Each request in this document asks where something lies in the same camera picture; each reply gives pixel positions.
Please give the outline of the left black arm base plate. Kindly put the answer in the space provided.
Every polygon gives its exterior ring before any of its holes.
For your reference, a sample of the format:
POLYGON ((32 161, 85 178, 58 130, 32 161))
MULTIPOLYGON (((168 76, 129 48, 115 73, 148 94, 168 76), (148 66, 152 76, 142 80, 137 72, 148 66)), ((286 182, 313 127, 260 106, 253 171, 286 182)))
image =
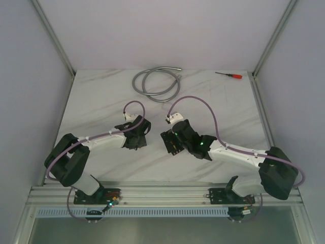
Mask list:
POLYGON ((118 188, 100 188, 93 195, 87 195, 84 192, 77 190, 75 192, 74 204, 88 204, 88 205, 103 205, 109 204, 113 198, 120 196, 120 189, 118 188))

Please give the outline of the black fuse box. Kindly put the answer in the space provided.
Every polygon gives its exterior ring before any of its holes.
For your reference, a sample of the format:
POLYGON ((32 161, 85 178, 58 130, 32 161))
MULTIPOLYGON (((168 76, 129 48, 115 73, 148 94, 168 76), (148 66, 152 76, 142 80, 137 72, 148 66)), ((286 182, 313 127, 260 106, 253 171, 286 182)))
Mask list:
POLYGON ((182 147, 181 143, 177 139, 176 135, 172 132, 172 130, 162 132, 160 136, 169 154, 172 154, 174 156, 184 150, 184 148, 182 147))

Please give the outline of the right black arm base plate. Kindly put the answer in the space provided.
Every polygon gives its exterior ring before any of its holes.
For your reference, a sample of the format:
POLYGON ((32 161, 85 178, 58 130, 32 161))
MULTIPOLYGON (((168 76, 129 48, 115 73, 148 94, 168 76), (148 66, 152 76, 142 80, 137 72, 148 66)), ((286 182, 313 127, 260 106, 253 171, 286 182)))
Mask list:
POLYGON ((210 200, 211 204, 255 204, 254 196, 241 197, 232 190, 224 188, 210 188, 206 198, 210 200))

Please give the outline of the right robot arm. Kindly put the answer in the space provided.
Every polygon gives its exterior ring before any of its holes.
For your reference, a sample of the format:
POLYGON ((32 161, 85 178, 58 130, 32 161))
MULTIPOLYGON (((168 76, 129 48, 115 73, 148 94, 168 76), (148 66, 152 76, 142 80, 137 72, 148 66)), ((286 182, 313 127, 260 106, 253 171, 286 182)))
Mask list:
POLYGON ((182 147, 197 159, 220 160, 251 171, 249 175, 235 175, 229 180, 225 188, 229 202, 260 193, 288 199, 299 171, 279 148, 272 146, 263 151, 221 143, 214 136, 199 135, 186 119, 173 124, 171 130, 182 147))

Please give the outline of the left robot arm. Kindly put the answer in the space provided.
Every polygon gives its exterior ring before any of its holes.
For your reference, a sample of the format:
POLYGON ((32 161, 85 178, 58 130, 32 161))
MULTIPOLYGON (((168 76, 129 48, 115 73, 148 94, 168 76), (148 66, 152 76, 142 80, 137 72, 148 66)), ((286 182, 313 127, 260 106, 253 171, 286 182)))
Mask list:
POLYGON ((145 136, 151 130, 151 122, 141 115, 127 115, 125 121, 93 137, 64 135, 45 160, 47 173, 62 186, 84 193, 91 204, 101 203, 104 198, 101 183, 84 172, 89 156, 113 148, 137 150, 147 145, 145 136))

